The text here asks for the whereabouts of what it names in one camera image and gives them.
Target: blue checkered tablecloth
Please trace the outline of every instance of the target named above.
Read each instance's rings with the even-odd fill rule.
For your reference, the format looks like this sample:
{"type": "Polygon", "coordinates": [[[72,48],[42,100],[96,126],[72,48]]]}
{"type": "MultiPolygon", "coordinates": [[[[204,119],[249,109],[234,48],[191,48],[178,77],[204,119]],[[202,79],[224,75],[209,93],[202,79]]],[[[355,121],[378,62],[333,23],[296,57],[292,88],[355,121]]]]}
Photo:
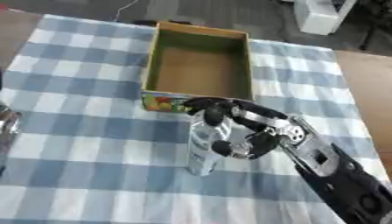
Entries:
{"type": "MultiPolygon", "coordinates": [[[[189,118],[140,101],[153,32],[43,17],[4,75],[2,100],[24,123],[0,223],[340,223],[280,150],[205,178],[184,169],[189,118]]],[[[387,182],[333,51],[249,43],[256,101],[301,115],[387,182]]]]}

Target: plastic bottle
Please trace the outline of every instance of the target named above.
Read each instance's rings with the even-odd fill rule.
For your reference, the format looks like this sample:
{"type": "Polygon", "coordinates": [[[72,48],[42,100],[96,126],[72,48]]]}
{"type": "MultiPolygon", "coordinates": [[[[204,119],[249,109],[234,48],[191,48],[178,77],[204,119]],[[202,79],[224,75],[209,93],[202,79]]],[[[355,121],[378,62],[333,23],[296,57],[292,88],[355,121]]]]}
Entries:
{"type": "Polygon", "coordinates": [[[215,141],[227,140],[232,121],[219,106],[201,110],[192,117],[188,142],[188,169],[197,176],[210,174],[224,157],[215,153],[211,146],[215,141]]]}

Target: floor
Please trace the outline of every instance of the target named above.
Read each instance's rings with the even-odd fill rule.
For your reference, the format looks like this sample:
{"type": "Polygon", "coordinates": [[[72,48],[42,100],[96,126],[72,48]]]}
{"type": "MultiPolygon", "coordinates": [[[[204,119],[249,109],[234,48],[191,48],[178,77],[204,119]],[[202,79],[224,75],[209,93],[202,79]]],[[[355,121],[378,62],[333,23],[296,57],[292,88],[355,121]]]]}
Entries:
{"type": "MultiPolygon", "coordinates": [[[[111,21],[116,11],[133,0],[0,0],[22,11],[111,21]]],[[[122,11],[119,21],[136,19],[181,20],[196,25],[236,29],[253,39],[270,39],[336,50],[359,51],[367,29],[360,10],[354,10],[340,29],[330,36],[298,30],[292,4],[278,0],[139,0],[122,11]]],[[[368,53],[392,56],[392,38],[379,31],[368,53]]]]}

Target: open box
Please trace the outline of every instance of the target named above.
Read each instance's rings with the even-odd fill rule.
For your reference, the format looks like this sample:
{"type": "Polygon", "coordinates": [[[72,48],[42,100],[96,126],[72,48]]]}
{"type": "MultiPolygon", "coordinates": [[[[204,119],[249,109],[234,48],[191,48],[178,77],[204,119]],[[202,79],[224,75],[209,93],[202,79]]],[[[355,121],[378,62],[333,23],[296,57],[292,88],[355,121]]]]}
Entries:
{"type": "Polygon", "coordinates": [[[143,77],[148,110],[184,112],[190,97],[252,101],[248,34],[161,22],[143,77]]]}

